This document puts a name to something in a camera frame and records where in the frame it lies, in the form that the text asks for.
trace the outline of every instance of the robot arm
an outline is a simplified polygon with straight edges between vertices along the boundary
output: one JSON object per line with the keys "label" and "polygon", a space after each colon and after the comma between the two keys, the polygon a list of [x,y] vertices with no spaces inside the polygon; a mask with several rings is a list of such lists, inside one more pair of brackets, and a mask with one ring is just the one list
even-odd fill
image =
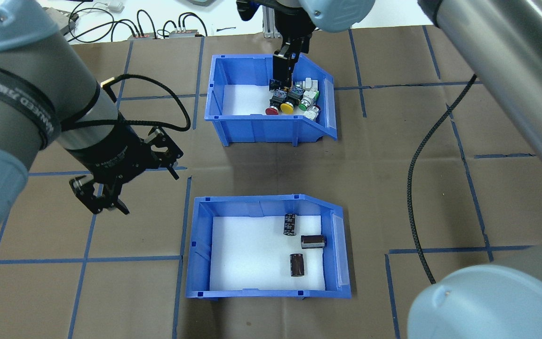
{"label": "robot arm", "polygon": [[[74,126],[98,120],[116,123]],[[122,185],[148,168],[166,167],[177,178],[173,164],[183,155],[162,129],[145,140],[136,135],[37,2],[0,0],[0,223],[37,152],[54,139],[92,172],[71,188],[93,213],[127,214]],[[153,152],[154,144],[167,152]],[[104,186],[99,197],[95,183]]]}
{"label": "robot arm", "polygon": [[260,5],[275,11],[275,26],[282,35],[281,48],[273,55],[273,79],[269,90],[287,92],[292,73],[302,53],[308,53],[316,27],[327,32],[342,32],[361,21],[375,0],[237,0],[242,20],[252,19]]}

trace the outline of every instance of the capacitor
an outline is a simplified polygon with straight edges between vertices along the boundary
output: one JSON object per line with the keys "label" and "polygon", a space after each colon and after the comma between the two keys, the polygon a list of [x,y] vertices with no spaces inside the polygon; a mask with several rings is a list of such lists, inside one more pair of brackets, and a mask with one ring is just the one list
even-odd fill
{"label": "capacitor", "polygon": [[292,277],[302,277],[305,275],[305,260],[302,253],[290,255],[290,275]]}
{"label": "capacitor", "polygon": [[284,216],[284,235],[296,235],[296,214],[288,213]]}
{"label": "capacitor", "polygon": [[325,237],[319,235],[301,235],[301,249],[322,249],[325,247]]}

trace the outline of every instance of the storage bin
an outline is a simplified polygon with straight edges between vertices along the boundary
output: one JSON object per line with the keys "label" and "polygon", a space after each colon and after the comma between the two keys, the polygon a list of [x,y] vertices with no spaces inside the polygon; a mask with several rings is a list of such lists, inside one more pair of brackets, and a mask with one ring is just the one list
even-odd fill
{"label": "storage bin", "polygon": [[241,54],[213,56],[208,83],[207,103],[204,120],[215,126],[224,146],[232,142],[316,142],[327,135],[338,138],[334,103],[334,78],[306,56],[301,55],[293,74],[294,81],[305,78],[319,81],[317,105],[321,108],[315,121],[302,115],[266,115],[269,98],[237,98],[241,105],[262,105],[253,110],[254,114],[233,115],[223,112],[226,85],[256,85],[268,88],[273,74],[273,55]]}
{"label": "storage bin", "polygon": [[[307,266],[305,263],[305,277],[308,273],[318,272],[323,279],[323,290],[308,290],[305,288],[286,289],[285,279],[282,281],[277,277],[278,284],[284,284],[284,288],[274,288],[275,276],[269,277],[273,272],[274,266],[277,266],[273,260],[279,260],[280,264],[286,266],[285,270],[278,275],[287,275],[288,284],[295,282],[298,284],[299,279],[303,277],[290,277],[289,270],[289,253],[282,251],[282,244],[272,242],[272,238],[263,238],[262,240],[253,240],[244,238],[244,234],[253,234],[252,232],[261,232],[262,229],[244,229],[241,226],[231,225],[228,228],[219,228],[213,236],[213,224],[222,217],[237,217],[235,219],[243,219],[256,223],[264,221],[267,217],[280,218],[281,223],[278,226],[280,229],[274,230],[279,232],[280,237],[284,237],[286,241],[289,238],[297,241],[300,244],[299,221],[296,223],[296,236],[285,236],[283,232],[283,218],[288,213],[296,214],[302,218],[318,218],[320,221],[320,233],[325,236],[327,243],[322,251],[319,259],[319,268]],[[221,234],[219,232],[226,229],[235,230],[238,232],[230,234]],[[235,244],[239,238],[244,246],[228,247],[217,244],[216,241],[229,239]],[[230,241],[223,241],[222,244],[228,244]],[[216,299],[229,297],[319,297],[319,298],[351,298],[351,283],[349,280],[348,259],[346,254],[346,240],[344,237],[344,221],[343,211],[340,206],[323,202],[322,200],[309,197],[303,194],[293,195],[261,195],[249,197],[199,197],[194,199],[193,221],[191,226],[191,239],[187,244],[189,247],[189,260],[187,264],[187,285],[185,288],[185,296],[187,298],[200,299]],[[307,251],[312,249],[297,248],[297,252],[304,253],[307,256]],[[219,253],[234,252],[232,258],[238,258],[237,262],[219,262]],[[261,262],[252,262],[252,260],[261,259]],[[211,272],[219,272],[218,265],[232,266],[237,269],[228,272],[239,272],[247,275],[251,281],[256,281],[258,277],[256,272],[262,272],[266,276],[260,277],[259,281],[264,288],[259,286],[248,286],[241,289],[232,290],[216,290],[211,288]],[[234,278],[233,275],[221,277],[230,281]],[[239,285],[241,282],[230,281],[230,284]]]}

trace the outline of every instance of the black wire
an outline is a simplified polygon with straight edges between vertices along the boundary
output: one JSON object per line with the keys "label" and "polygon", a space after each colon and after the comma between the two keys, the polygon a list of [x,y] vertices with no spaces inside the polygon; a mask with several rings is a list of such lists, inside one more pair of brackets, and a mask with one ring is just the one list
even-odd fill
{"label": "black wire", "polygon": [[133,25],[133,28],[135,28],[135,32],[136,32],[136,33],[139,32],[139,28],[137,28],[137,25],[135,24],[135,22],[133,22],[133,20],[131,20],[131,19],[120,19],[120,20],[117,20],[117,22],[120,22],[120,21],[131,22],[131,25]]}
{"label": "black wire", "polygon": [[169,124],[167,122],[160,122],[160,121],[143,121],[143,120],[92,120],[92,121],[82,121],[82,122],[75,122],[74,124],[70,125],[69,127],[66,127],[63,129],[63,131],[68,131],[71,129],[82,129],[84,127],[92,127],[92,126],[100,126],[100,125],[138,125],[138,126],[155,126],[155,127],[164,127],[167,129],[174,129],[176,131],[189,131],[191,127],[191,119],[189,114],[187,114],[187,110],[183,106],[183,103],[181,103],[181,100],[179,100],[179,97],[177,97],[177,94],[175,94],[170,88],[165,86],[163,83],[145,77],[143,75],[138,74],[123,74],[119,75],[118,77],[115,77],[112,81],[107,83],[107,86],[112,86],[119,81],[125,80],[125,79],[141,79],[148,82],[151,82],[163,90],[165,90],[170,96],[175,99],[177,102],[177,105],[179,105],[179,109],[181,109],[181,112],[183,113],[183,116],[185,117],[185,127],[179,127],[174,124]]}
{"label": "black wire", "polygon": [[103,26],[106,26],[106,25],[110,25],[110,24],[113,24],[114,23],[114,15],[112,15],[112,13],[110,13],[109,11],[105,10],[105,9],[101,9],[101,8],[97,8],[97,7],[88,7],[88,8],[83,8],[83,9],[79,9],[77,11],[77,9],[79,8],[79,6],[81,6],[82,4],[84,4],[86,1],[82,1],[80,2],[72,11],[71,13],[68,15],[68,26],[71,25],[71,18],[77,14],[77,13],[80,13],[82,11],[86,11],[88,9],[90,9],[89,13],[91,13],[91,11],[93,11],[94,9],[98,10],[98,11],[102,11],[104,13],[106,13],[107,15],[110,15],[110,17],[112,18],[112,21],[111,22],[107,22],[103,25],[99,25],[97,27],[94,27],[90,30],[87,30],[81,34],[79,34],[78,36],[75,36],[75,34],[72,32],[72,31],[69,31],[69,33],[71,33],[71,36],[72,36],[72,39],[71,40],[68,40],[68,42],[70,41],[73,41],[73,40],[77,40],[77,41],[80,41],[82,43],[92,43],[92,42],[95,42],[95,41],[99,41],[101,39],[103,39],[104,37],[106,37],[108,35],[108,33],[112,32],[112,26],[110,26],[110,28],[108,28],[108,31],[101,37],[99,37],[98,39],[95,39],[95,40],[91,40],[91,41],[83,41],[81,39],[79,39],[79,37],[83,36],[84,34],[88,33],[88,32],[92,32],[94,30],[96,30],[97,28],[101,28]]}
{"label": "black wire", "polygon": [[188,15],[184,16],[183,17],[183,28],[185,28],[185,19],[187,19],[188,17],[195,17],[196,19],[198,19],[200,21],[200,23],[202,24],[202,27],[204,27],[204,34],[205,36],[208,36],[208,31],[206,30],[206,25],[204,25],[204,21],[202,21],[202,19],[200,19],[200,17],[198,15],[195,15],[195,14],[192,14],[192,13],[189,13]]}
{"label": "black wire", "polygon": [[95,27],[91,28],[90,30],[86,30],[86,31],[82,32],[81,34],[79,34],[79,35],[73,37],[71,40],[68,40],[67,42],[70,42],[70,41],[73,41],[73,40],[77,40],[77,41],[81,41],[81,42],[83,42],[83,43],[92,43],[92,42],[96,42],[96,41],[102,40],[104,37],[106,37],[106,36],[108,35],[108,33],[104,34],[103,36],[101,36],[101,37],[99,37],[99,38],[97,38],[97,39],[95,39],[95,40],[91,40],[91,41],[83,41],[83,40],[80,40],[79,37],[82,37],[82,36],[84,36],[85,34],[87,34],[87,33],[89,33],[89,32],[92,32],[92,31],[94,31],[94,30],[97,30],[97,28],[102,28],[103,26],[106,26],[106,25],[112,25],[112,24],[114,24],[114,23],[116,23],[116,21],[106,22],[105,24],[101,24],[101,25],[99,25],[99,26],[95,26]]}
{"label": "black wire", "polygon": [[166,38],[170,37],[171,32],[169,32],[167,30],[156,30],[156,33],[158,33],[161,37],[163,37],[163,39],[166,39]]}
{"label": "black wire", "polygon": [[154,21],[152,20],[152,17],[149,15],[149,13],[144,11],[143,9],[140,9],[140,10],[137,11],[137,26],[139,26],[139,32],[141,32],[142,36],[143,36],[142,24],[139,22],[139,13],[146,13],[148,18],[150,19],[150,23],[152,24],[152,30],[153,30],[154,38],[157,39],[157,37],[156,37],[156,26],[154,26]]}
{"label": "black wire", "polygon": [[411,165],[409,165],[409,172],[407,174],[407,211],[409,212],[409,224],[411,226],[411,234],[413,236],[413,242],[415,243],[415,249],[417,250],[417,255],[420,257],[423,270],[424,272],[426,272],[426,275],[428,276],[428,280],[430,280],[430,283],[436,283],[436,280],[434,280],[434,276],[432,275],[432,272],[430,271],[430,268],[428,267],[428,262],[426,262],[426,257],[423,255],[422,245],[420,245],[420,240],[417,236],[417,228],[415,227],[415,217],[413,216],[413,202],[411,199],[411,185],[413,183],[413,169],[415,167],[417,158],[420,156],[420,153],[422,152],[424,146],[426,146],[426,143],[428,142],[428,140],[430,140],[430,137],[432,137],[436,129],[438,129],[440,125],[443,124],[443,122],[445,122],[447,117],[457,107],[457,105],[464,98],[465,94],[467,94],[467,92],[470,90],[471,86],[475,83],[475,81],[476,81],[476,75],[474,74],[471,77],[470,81],[467,83],[467,85],[465,85],[465,88],[463,88],[460,95],[453,102],[453,105],[447,108],[447,111],[445,112],[445,114],[443,114],[443,116],[441,116],[440,119],[438,119],[438,121],[434,124],[434,126],[432,126],[430,131],[428,131],[428,134],[426,135],[426,137],[423,138],[422,143],[417,147],[415,154],[413,154],[413,158],[411,159]]}
{"label": "black wire", "polygon": [[167,20],[167,21],[164,23],[164,25],[162,26],[162,30],[165,31],[165,30],[166,30],[166,25],[169,24],[169,23],[170,23],[170,24],[173,24],[173,27],[175,28],[175,31],[176,31],[176,30],[177,30],[177,25],[176,25],[175,22],[172,21],[172,20]]}
{"label": "black wire", "polygon": [[193,14],[193,15],[196,15],[196,13],[194,12],[183,12],[179,15],[179,17],[177,18],[177,24],[179,25],[179,29],[181,28],[181,17],[183,17],[183,15],[187,15],[187,14]]}
{"label": "black wire", "polygon": [[135,36],[135,31],[133,30],[133,28],[131,28],[131,25],[127,24],[126,22],[122,21],[122,20],[119,20],[117,22],[114,22],[114,26],[112,26],[112,33],[110,34],[110,42],[114,42],[114,30],[116,29],[116,26],[118,24],[124,24],[126,25],[127,27],[129,27],[129,29],[131,30],[131,35],[133,37],[136,37]]}

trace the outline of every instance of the electrolytic capacitor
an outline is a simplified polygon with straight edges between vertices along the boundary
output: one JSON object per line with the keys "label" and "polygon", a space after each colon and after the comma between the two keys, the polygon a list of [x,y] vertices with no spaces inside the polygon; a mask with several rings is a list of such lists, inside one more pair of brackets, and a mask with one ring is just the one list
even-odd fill
{"label": "electrolytic capacitor", "polygon": [[284,216],[284,235],[296,235],[296,214],[288,213]]}
{"label": "electrolytic capacitor", "polygon": [[295,253],[290,255],[290,275],[292,277],[302,277],[305,275],[305,260],[303,254]]}

